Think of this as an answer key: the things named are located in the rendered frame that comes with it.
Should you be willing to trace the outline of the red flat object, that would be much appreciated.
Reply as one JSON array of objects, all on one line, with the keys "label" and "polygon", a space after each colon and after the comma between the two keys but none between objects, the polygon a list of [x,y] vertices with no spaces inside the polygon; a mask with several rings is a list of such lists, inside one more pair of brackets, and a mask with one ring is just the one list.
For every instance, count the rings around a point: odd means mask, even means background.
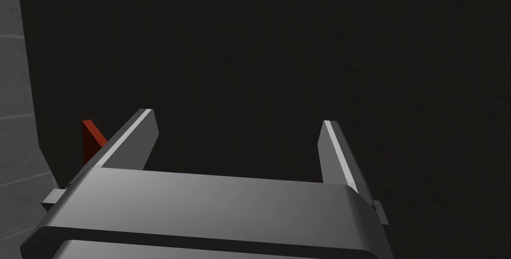
[{"label": "red flat object", "polygon": [[82,121],[82,146],[84,165],[107,143],[106,138],[91,120]]}]

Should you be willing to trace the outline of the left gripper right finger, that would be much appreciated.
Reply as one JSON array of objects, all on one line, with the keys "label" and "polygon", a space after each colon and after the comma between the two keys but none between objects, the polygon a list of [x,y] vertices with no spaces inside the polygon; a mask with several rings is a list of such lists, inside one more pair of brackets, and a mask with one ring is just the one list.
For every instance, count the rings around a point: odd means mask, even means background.
[{"label": "left gripper right finger", "polygon": [[317,149],[324,183],[347,185],[368,204],[374,204],[359,165],[336,121],[323,121]]}]

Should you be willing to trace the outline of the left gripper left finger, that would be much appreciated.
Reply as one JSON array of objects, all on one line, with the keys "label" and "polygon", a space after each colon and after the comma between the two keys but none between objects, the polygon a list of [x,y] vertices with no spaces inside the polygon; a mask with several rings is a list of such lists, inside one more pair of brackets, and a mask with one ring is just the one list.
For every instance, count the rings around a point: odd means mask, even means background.
[{"label": "left gripper left finger", "polygon": [[100,150],[94,167],[143,170],[159,136],[153,109],[140,109]]}]

